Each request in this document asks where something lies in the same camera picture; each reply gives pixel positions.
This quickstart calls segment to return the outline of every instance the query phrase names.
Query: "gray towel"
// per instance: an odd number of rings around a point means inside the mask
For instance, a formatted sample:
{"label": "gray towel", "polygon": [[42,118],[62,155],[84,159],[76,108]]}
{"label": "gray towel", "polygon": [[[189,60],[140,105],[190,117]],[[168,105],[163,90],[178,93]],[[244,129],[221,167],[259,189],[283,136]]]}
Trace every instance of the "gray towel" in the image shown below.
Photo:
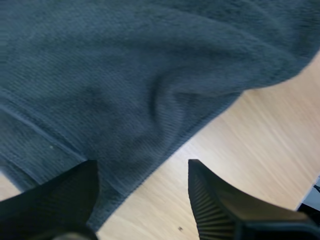
{"label": "gray towel", "polygon": [[319,0],[2,5],[3,170],[24,191],[98,160],[95,230],[242,91],[295,76],[320,46]]}

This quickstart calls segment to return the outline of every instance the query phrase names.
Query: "black plastic piece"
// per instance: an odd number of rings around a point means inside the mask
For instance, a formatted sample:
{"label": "black plastic piece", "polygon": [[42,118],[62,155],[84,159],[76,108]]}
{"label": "black plastic piece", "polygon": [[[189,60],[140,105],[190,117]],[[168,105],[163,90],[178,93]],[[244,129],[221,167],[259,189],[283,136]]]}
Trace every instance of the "black plastic piece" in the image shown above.
{"label": "black plastic piece", "polygon": [[250,196],[199,160],[189,160],[188,192],[200,240],[319,240],[306,214]]}
{"label": "black plastic piece", "polygon": [[86,222],[98,193],[97,162],[83,162],[34,189],[0,202],[1,239],[52,239],[54,234],[75,229],[88,239],[97,239]]}

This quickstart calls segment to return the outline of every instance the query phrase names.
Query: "wooden floor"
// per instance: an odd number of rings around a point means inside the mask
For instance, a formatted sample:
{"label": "wooden floor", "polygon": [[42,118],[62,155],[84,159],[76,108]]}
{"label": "wooden floor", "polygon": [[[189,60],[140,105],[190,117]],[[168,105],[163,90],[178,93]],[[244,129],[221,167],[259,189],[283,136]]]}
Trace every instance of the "wooden floor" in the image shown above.
{"label": "wooden floor", "polygon": [[[320,174],[320,54],[296,78],[245,92],[118,208],[100,239],[198,240],[188,159],[257,198],[295,209]],[[1,176],[0,198],[17,193]]]}

